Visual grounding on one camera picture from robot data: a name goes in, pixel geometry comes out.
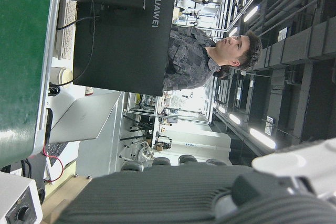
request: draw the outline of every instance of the green panel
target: green panel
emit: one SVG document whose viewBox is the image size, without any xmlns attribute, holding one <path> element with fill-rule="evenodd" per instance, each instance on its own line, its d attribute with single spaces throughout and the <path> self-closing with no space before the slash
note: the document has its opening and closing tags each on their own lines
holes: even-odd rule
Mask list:
<svg viewBox="0 0 336 224">
<path fill-rule="evenodd" d="M 50 0 L 0 0 L 0 167 L 34 147 Z"/>
</svg>

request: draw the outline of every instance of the knob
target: knob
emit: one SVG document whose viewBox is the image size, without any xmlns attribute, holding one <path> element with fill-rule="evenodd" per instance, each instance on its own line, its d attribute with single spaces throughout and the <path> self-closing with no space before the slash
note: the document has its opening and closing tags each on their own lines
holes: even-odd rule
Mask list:
<svg viewBox="0 0 336 224">
<path fill-rule="evenodd" d="M 21 207 L 17 213 L 17 219 L 21 221 L 26 221 L 30 215 L 30 208 L 27 206 Z"/>
</svg>

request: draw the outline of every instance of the white cup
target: white cup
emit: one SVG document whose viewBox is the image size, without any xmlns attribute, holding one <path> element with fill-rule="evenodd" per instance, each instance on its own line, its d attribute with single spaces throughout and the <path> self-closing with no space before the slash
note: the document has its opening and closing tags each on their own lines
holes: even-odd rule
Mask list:
<svg viewBox="0 0 336 224">
<path fill-rule="evenodd" d="M 50 82 L 53 84 L 63 84 L 73 79 L 72 71 L 69 68 L 51 68 Z"/>
</svg>

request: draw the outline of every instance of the gray patterned shirt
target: gray patterned shirt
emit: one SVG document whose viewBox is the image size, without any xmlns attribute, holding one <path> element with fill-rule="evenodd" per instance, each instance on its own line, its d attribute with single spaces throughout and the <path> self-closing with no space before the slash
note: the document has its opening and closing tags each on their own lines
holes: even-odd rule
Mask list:
<svg viewBox="0 0 336 224">
<path fill-rule="evenodd" d="M 201 87 L 221 67 L 207 54 L 205 47 L 216 44 L 201 30 L 172 25 L 164 90 Z"/>
</svg>

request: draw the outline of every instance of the keyboard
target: keyboard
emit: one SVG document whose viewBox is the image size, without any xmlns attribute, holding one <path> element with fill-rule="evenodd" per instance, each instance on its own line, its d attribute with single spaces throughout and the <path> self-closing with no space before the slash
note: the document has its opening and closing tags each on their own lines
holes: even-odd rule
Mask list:
<svg viewBox="0 0 336 224">
<path fill-rule="evenodd" d="M 60 0 L 57 27 L 64 27 L 76 20 L 76 1 Z M 63 30 L 58 30 L 56 34 L 56 55 L 58 59 L 72 59 L 73 46 L 75 44 L 75 25 L 71 25 Z"/>
<path fill-rule="evenodd" d="M 54 157 L 59 157 L 61 155 L 62 151 L 64 151 L 65 147 L 67 146 L 67 142 L 65 143 L 56 143 L 56 144 L 49 144 L 48 146 L 48 155 L 49 156 L 54 156 Z M 51 166 L 54 165 L 56 162 L 56 158 L 50 157 L 50 164 Z"/>
</svg>

